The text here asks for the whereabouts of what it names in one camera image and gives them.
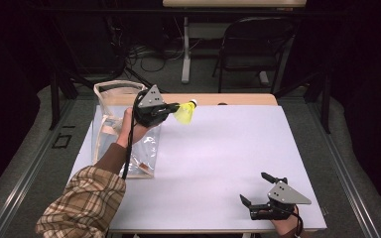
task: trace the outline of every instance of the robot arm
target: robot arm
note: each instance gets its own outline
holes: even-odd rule
[[[275,186],[268,192],[269,201],[266,204],[252,205],[252,202],[240,194],[240,199],[249,208],[252,220],[285,220],[293,214],[296,204],[311,204],[312,202],[287,185],[286,178],[273,178],[262,173],[262,178],[274,183]]]
[[[138,93],[133,111],[138,123],[151,127],[165,121],[169,114],[177,112],[179,107],[179,103],[165,103],[157,85],[153,85],[150,89]]]

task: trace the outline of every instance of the table leg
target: table leg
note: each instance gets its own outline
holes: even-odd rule
[[[182,83],[189,83],[190,82],[190,73],[191,73],[191,57],[190,57],[190,34],[189,34],[189,23],[188,23],[188,17],[185,17],[184,22],[184,51],[185,51],[185,58],[184,58],[184,67],[182,70]]]

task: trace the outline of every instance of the white tabletop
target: white tabletop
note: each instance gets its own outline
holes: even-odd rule
[[[305,228],[326,228],[289,124],[280,106],[198,106],[190,125],[173,116],[161,126],[154,178],[129,178],[110,229],[131,233],[265,232],[250,219],[243,194],[266,203],[265,172],[289,180],[312,201],[299,205]],[[88,131],[72,174],[91,163]]]
[[[306,0],[163,0],[165,7],[305,7]]]

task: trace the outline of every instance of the plaid sleeve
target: plaid sleeve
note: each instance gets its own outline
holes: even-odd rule
[[[104,237],[125,193],[125,181],[111,172],[86,167],[36,224],[44,237]]]

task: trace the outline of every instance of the chair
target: chair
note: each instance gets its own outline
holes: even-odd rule
[[[297,24],[287,18],[244,18],[232,23],[224,32],[218,60],[218,93],[222,73],[226,71],[275,71],[274,90],[283,58],[284,45],[294,35]]]

